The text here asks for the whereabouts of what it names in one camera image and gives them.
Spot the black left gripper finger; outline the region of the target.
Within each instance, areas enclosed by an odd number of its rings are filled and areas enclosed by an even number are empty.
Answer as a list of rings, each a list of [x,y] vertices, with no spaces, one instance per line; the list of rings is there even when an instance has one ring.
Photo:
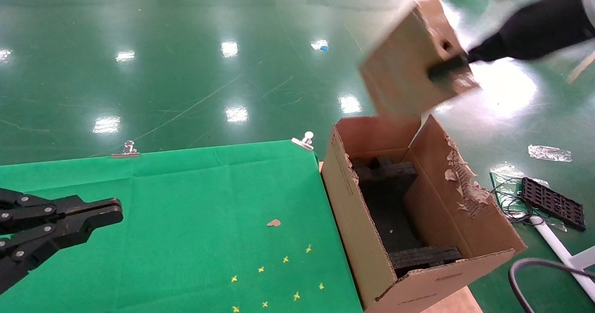
[[[45,199],[2,188],[0,190],[2,234],[16,234],[34,227],[57,224],[60,220],[89,220],[92,228],[123,220],[120,200],[112,197],[86,202],[79,196]]]
[[[97,228],[122,220],[121,208],[107,207],[66,216],[2,238],[0,292],[16,285],[58,251],[86,243]]]

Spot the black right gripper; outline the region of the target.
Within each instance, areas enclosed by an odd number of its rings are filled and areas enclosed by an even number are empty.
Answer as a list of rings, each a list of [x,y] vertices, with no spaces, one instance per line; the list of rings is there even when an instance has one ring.
[[[430,67],[427,76],[441,82],[463,75],[476,61],[538,60],[593,38],[594,25],[583,0],[538,0],[514,12],[468,54],[455,54]]]

